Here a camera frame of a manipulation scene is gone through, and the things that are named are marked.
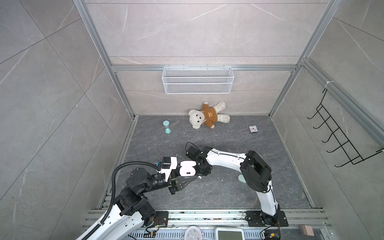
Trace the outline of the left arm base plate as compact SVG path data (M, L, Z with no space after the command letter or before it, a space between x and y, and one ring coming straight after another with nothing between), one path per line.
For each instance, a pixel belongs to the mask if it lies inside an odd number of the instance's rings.
M160 225L167 227L169 219L169 211L156 211L153 216L145 220L144 226L157 226Z

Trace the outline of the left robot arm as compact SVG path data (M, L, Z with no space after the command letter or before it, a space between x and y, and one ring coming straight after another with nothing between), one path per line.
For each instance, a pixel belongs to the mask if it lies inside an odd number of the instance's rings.
M144 193L169 188L175 194L196 178L193 167L166 169L153 175L144 168L135 169L121 193L112 193L107 211L78 239L122 240L131 232L148 227L155 220L156 211Z

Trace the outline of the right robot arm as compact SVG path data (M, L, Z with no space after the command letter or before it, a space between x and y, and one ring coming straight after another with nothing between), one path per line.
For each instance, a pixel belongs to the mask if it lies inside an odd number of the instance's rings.
M237 154L219 151L211 147L200 150L192 146L186 150L186 156L196 162L197 175L210 174L213 166L240 172L246 184L257 192L261 204L260 219L266 225L277 223L280 205L273 191L272 169L255 151Z

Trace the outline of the green earbud charging case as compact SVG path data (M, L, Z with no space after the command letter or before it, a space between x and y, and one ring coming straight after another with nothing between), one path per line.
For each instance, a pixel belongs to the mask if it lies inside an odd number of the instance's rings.
M244 184L247 183L243 175L238 175L238 181Z

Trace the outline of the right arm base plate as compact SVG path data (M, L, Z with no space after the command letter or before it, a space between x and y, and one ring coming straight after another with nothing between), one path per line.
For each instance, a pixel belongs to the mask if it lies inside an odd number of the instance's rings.
M277 211L274 216L269 216L262 211L246 211L245 221L249 227L288 227L289 223L283 211Z

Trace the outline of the white earbud charging case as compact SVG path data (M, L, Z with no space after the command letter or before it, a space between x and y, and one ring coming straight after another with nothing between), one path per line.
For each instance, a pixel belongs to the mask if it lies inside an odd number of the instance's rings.
M179 173L183 177L190 177L194 176L196 174L195 166L196 166L195 161L182 161L180 163L180 170Z

